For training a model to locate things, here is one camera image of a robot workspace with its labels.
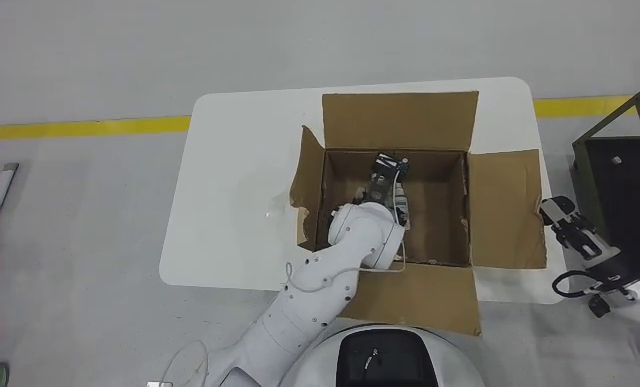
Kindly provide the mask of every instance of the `cable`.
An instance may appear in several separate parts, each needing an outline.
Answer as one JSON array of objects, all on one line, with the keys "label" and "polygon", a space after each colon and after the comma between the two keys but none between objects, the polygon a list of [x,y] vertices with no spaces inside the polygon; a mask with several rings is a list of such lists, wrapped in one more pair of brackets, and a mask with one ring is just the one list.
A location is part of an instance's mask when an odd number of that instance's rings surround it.
[{"label": "cable", "polygon": [[[400,175],[400,172],[396,172],[395,177],[393,178],[393,195],[392,195],[392,199],[393,199],[393,220],[395,221],[395,223],[397,225],[399,225],[400,227],[403,227],[402,225],[400,225],[400,221],[398,220],[398,208],[396,206],[396,183],[398,182],[398,176]],[[404,272],[404,270],[407,267],[407,252],[404,248],[404,239],[400,242],[400,245],[402,246],[402,268],[401,269],[370,269],[370,268],[346,268],[346,269],[342,269],[341,271],[337,272],[336,274],[334,274],[331,277],[325,277],[323,280],[323,283],[316,288],[310,288],[310,289],[306,289],[306,288],[302,288],[298,285],[296,285],[293,280],[291,279],[291,277],[293,276],[293,265],[291,264],[291,262],[287,262],[284,266],[284,271],[287,275],[287,282],[286,284],[291,284],[291,286],[293,286],[293,288],[295,288],[296,290],[302,291],[303,293],[315,293],[318,292],[322,289],[325,289],[327,287],[330,287],[333,284],[333,280],[340,276],[343,273],[347,273],[347,272],[370,272],[370,273],[402,273]]]},{"label": "cable", "polygon": [[187,381],[184,384],[181,384],[180,386],[186,386],[187,384],[189,384],[191,382],[191,379],[193,378],[193,376],[198,374],[198,372],[200,371],[200,368],[202,368],[202,365],[204,365],[204,375],[202,376],[202,382],[200,383],[200,387],[204,387],[204,383],[205,383],[205,381],[207,379],[207,374],[209,374],[209,351],[207,351],[207,347],[204,345],[202,340],[192,341],[189,344],[184,345],[175,354],[173,354],[173,357],[171,357],[171,360],[169,361],[169,364],[164,369],[164,372],[162,372],[162,377],[160,377],[160,381],[158,382],[158,385],[160,387],[162,387],[162,383],[164,383],[165,377],[167,377],[167,373],[169,373],[169,369],[171,369],[171,365],[173,365],[173,362],[176,360],[178,355],[180,355],[180,353],[182,351],[184,351],[185,349],[187,349],[188,347],[190,347],[190,346],[192,346],[193,344],[196,344],[196,343],[198,343],[200,345],[200,347],[202,347],[202,352],[204,353],[202,361],[200,362],[200,365],[198,365],[198,368],[196,369],[196,371],[193,372],[193,374],[191,376],[189,376],[189,379],[187,379]]},{"label": "cable", "polygon": [[572,277],[572,276],[585,276],[585,277],[588,277],[590,279],[596,280],[591,275],[589,275],[587,272],[585,272],[584,270],[570,270],[570,271],[565,272],[565,273],[561,274],[560,276],[556,277],[556,279],[553,281],[553,283],[551,283],[551,288],[553,289],[553,292],[555,292],[556,294],[558,294],[559,296],[564,297],[564,298],[578,298],[578,297],[584,297],[585,295],[587,295],[584,291],[564,292],[564,291],[560,291],[558,289],[558,284],[560,284],[560,282],[562,280],[564,280],[566,278],[569,278],[569,277]]},{"label": "cable", "polygon": [[[588,277],[591,280],[595,280],[597,283],[600,283],[600,285],[598,287],[588,288],[582,291],[570,291],[570,292],[560,291],[558,289],[558,284],[560,284],[562,280],[572,276]],[[622,295],[626,295],[628,293],[628,291],[624,288],[624,285],[621,284],[620,282],[612,282],[610,280],[600,279],[594,275],[591,275],[585,272],[584,270],[569,270],[568,272],[561,274],[560,276],[556,277],[553,283],[551,283],[551,289],[553,289],[554,293],[564,298],[579,298],[579,297],[584,297],[587,294],[600,294],[600,293],[606,293],[612,290],[618,290],[620,291],[620,293],[622,293]]]}]

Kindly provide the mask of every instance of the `black metal frame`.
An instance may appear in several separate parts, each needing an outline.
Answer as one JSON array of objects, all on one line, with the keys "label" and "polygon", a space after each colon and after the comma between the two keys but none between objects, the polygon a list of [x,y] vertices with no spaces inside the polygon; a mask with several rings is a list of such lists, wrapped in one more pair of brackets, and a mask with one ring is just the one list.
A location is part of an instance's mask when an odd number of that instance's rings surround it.
[{"label": "black metal frame", "polygon": [[587,140],[594,138],[594,135],[596,133],[607,127],[614,120],[625,114],[628,110],[633,109],[634,107],[636,109],[638,118],[640,119],[640,93],[637,93],[636,95],[631,97],[627,102],[622,104],[615,111],[611,112],[611,114],[598,122],[598,124],[589,129],[589,131],[583,134],[572,144],[573,152],[575,154],[575,166],[578,170],[576,176],[580,184],[579,186],[576,186],[576,190],[580,190],[576,191],[578,204],[580,205],[580,211],[584,213],[589,220],[591,220],[600,234],[602,234],[606,239],[609,238],[609,230],[602,213],[600,199],[598,198],[598,190],[593,176],[589,154],[587,152],[586,142]]}]

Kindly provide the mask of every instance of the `open cardboard box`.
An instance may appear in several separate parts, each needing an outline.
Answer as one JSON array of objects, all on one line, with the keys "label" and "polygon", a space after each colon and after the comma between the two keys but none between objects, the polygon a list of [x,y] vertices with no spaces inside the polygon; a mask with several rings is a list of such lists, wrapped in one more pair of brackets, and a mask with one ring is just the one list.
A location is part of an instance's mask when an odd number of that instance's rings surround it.
[{"label": "open cardboard box", "polygon": [[410,166],[406,269],[361,273],[342,316],[477,335],[472,266],[546,266],[538,152],[469,154],[477,100],[473,91],[322,97],[325,148],[303,128],[290,191],[302,247],[328,245],[331,211],[367,185],[378,152]]}]

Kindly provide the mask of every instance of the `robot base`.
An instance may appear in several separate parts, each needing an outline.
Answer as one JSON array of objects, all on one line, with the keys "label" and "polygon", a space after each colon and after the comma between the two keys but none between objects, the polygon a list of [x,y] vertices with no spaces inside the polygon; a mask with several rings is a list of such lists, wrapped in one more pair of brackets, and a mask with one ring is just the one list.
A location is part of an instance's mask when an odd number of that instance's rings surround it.
[{"label": "robot base", "polygon": [[392,325],[343,330],[301,358],[294,387],[484,387],[471,361],[428,331]]}]

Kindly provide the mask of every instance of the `white cable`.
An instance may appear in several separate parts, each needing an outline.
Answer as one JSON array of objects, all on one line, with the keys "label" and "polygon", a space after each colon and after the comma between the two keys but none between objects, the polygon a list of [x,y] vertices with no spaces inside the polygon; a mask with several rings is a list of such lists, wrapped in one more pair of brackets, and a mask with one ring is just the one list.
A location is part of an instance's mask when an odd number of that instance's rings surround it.
[{"label": "white cable", "polygon": [[207,374],[209,373],[209,351],[207,351],[207,347],[204,345],[202,340],[192,341],[189,344],[184,345],[175,354],[173,354],[173,357],[171,357],[171,360],[169,361],[169,364],[164,369],[164,372],[162,372],[162,377],[160,378],[160,381],[158,382],[158,385],[160,387],[162,387],[162,383],[164,383],[165,377],[167,377],[167,373],[169,373],[169,369],[171,369],[171,365],[173,365],[173,362],[176,360],[178,355],[180,355],[180,353],[182,351],[184,351],[185,349],[187,349],[188,347],[190,347],[190,346],[192,346],[193,344],[196,344],[196,343],[198,343],[200,345],[200,347],[202,347],[202,352],[204,353],[202,361],[200,362],[200,365],[198,365],[198,368],[196,369],[196,371],[193,372],[193,374],[191,376],[189,376],[189,379],[187,379],[187,381],[184,382],[183,384],[181,384],[180,386],[186,386],[187,384],[189,384],[191,382],[191,379],[193,379],[193,376],[198,374],[198,372],[200,371],[200,368],[202,368],[202,365],[204,365],[204,374],[202,375],[202,382],[200,383],[200,387],[204,387],[204,383],[205,383],[205,381],[207,379]]},{"label": "white cable", "polygon": [[[396,222],[396,224],[400,225],[400,221],[398,220],[398,208],[396,206],[396,183],[398,182],[398,175],[400,175],[400,172],[396,172],[395,177],[393,178],[393,220]],[[346,268],[346,269],[342,269],[341,271],[337,272],[336,274],[334,274],[331,277],[325,277],[323,280],[324,282],[316,288],[311,288],[311,289],[305,289],[302,288],[298,285],[296,285],[293,280],[291,279],[291,277],[293,276],[293,265],[291,264],[291,262],[287,262],[284,266],[284,271],[287,275],[287,284],[291,284],[291,286],[293,286],[293,288],[295,288],[296,290],[302,291],[303,293],[315,293],[318,292],[324,288],[330,287],[333,284],[333,280],[340,276],[343,273],[347,273],[347,272],[370,272],[370,273],[402,273],[404,272],[405,268],[407,267],[407,252],[404,248],[404,239],[402,239],[402,241],[400,242],[400,245],[402,246],[402,268],[401,269],[369,269],[369,268]]]}]

